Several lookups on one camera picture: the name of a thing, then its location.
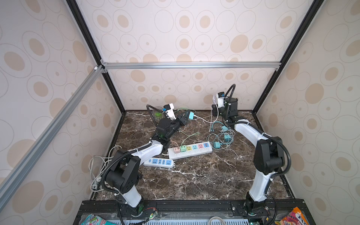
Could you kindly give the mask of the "green charger plug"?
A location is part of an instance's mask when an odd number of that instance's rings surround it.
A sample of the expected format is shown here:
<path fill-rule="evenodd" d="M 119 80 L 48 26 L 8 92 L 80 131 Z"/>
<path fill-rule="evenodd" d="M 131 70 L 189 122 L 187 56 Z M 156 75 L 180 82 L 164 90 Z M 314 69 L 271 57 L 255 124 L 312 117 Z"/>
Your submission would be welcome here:
<path fill-rule="evenodd" d="M 182 145 L 182 146 L 180 146 L 180 150 L 181 150 L 181 152 L 186 152 L 187 147 L 185 145 Z"/>

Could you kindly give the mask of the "pink charger plug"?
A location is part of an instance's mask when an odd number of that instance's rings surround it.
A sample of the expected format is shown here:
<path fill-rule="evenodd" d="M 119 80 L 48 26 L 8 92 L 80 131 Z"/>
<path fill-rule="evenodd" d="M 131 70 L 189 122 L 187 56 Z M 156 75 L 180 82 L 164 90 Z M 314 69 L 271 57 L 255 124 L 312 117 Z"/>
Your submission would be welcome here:
<path fill-rule="evenodd" d="M 181 152 L 181 149 L 179 147 L 175 147 L 173 149 L 174 153 L 180 153 Z"/>

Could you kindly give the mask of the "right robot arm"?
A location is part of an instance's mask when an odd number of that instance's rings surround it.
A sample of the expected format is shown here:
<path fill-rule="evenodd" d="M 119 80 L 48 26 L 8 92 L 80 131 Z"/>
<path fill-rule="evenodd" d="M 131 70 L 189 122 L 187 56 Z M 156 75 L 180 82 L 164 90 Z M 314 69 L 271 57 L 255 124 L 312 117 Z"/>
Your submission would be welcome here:
<path fill-rule="evenodd" d="M 291 168 L 291 156 L 280 137 L 272 137 L 238 115 L 238 99 L 233 97 L 235 84 L 226 93 L 213 96 L 214 116 L 221 116 L 223 124 L 242 134 L 255 147 L 253 163 L 256 168 L 251 189 L 247 192 L 245 210 L 249 215 L 265 206 L 273 179 L 286 174 Z"/>

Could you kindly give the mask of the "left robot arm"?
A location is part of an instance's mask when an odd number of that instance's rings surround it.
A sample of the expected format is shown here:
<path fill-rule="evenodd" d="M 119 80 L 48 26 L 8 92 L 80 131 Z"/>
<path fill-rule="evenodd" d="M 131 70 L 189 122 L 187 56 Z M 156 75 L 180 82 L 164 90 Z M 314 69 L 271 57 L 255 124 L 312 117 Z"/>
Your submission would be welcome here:
<path fill-rule="evenodd" d="M 143 197 L 136 189 L 140 165 L 168 149 L 171 137 L 193 118 L 191 110 L 175 114 L 173 104 L 165 105 L 162 110 L 151 105 L 146 108 L 156 126 L 151 139 L 133 150 L 116 152 L 100 181 L 103 190 L 113 193 L 117 201 L 126 204 L 135 214 L 143 210 Z"/>

